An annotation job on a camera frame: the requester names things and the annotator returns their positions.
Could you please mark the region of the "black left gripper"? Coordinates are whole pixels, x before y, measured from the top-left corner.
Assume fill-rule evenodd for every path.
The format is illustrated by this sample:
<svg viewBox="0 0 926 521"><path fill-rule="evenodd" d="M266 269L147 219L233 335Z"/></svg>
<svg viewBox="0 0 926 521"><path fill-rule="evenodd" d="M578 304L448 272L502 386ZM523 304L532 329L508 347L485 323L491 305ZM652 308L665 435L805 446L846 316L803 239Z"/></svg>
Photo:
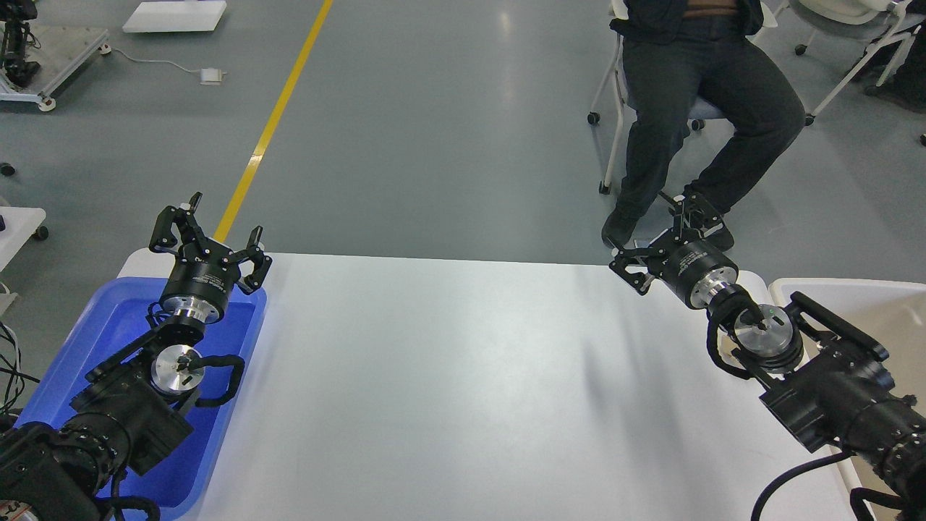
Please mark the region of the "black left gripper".
<svg viewBox="0 0 926 521"><path fill-rule="evenodd" d="M223 317L234 286L245 295L262 288L273 260L262 246L261 226L252 229L244 250L234 252L234 265L222 264L221 255L206 255L206 237L195 218L202 196L195 192L186 205L160 211L149 251L176 256L159 299L163 310L172 315Z"/></svg>

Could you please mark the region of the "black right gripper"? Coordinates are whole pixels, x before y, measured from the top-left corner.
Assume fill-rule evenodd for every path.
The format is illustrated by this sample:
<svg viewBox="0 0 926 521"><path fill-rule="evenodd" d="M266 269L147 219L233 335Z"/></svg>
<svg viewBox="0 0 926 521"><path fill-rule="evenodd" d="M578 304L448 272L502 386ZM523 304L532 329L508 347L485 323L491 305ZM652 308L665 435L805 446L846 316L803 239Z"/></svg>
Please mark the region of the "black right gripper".
<svg viewBox="0 0 926 521"><path fill-rule="evenodd" d="M659 192L674 219L669 230L678 237L690 231L701 240L671 247L612 248L609 269L637 294L645 295L661 280L689 309L708 307L715 295L737 282L739 267L726 250L726 224L704 195L669 197Z"/></svg>

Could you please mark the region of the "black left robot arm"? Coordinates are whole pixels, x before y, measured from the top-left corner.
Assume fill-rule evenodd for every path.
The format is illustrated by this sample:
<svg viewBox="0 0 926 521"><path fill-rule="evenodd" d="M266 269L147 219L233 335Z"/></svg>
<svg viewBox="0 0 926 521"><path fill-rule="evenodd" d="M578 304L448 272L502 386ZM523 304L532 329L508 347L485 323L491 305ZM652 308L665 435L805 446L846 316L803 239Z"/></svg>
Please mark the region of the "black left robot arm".
<svg viewBox="0 0 926 521"><path fill-rule="evenodd" d="M251 295L265 281L271 257L252 229L242 250L206 235L195 217L201 192L159 213L149 250L172 254L171 276L148 311L150 328L85 375L61 428L29 422L2 435L4 520L122 520L160 507L123 496L128 472L144 475L192 435L187 415L233 400L245 375L238 354L204 355L196 345L222 320L234 288Z"/></svg>

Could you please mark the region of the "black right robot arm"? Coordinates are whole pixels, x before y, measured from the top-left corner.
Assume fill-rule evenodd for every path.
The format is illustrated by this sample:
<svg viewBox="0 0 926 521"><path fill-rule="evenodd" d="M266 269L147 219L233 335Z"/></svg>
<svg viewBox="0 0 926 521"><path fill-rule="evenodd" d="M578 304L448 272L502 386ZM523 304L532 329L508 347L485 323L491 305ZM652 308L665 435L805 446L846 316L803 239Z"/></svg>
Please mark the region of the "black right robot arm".
<svg viewBox="0 0 926 521"><path fill-rule="evenodd" d="M791 479L859 457L888 491L851 489L854 517L873 519L869 507L875 504L896 510L899 520L922 520L924 418L915 396L893 395L894 379L884 366L888 350L801 292L783 307L758 303L725 254L730 234L720 212L701 195L669 198L668 204L671 226L644 247L628 246L636 221L611 212L601 231L613 250L611 270L640 295L659 280L688 309L704 310L705 347L715 366L760 382L761 402L808 452L836 449L770 482L751 519L760 519L774 492Z"/></svg>

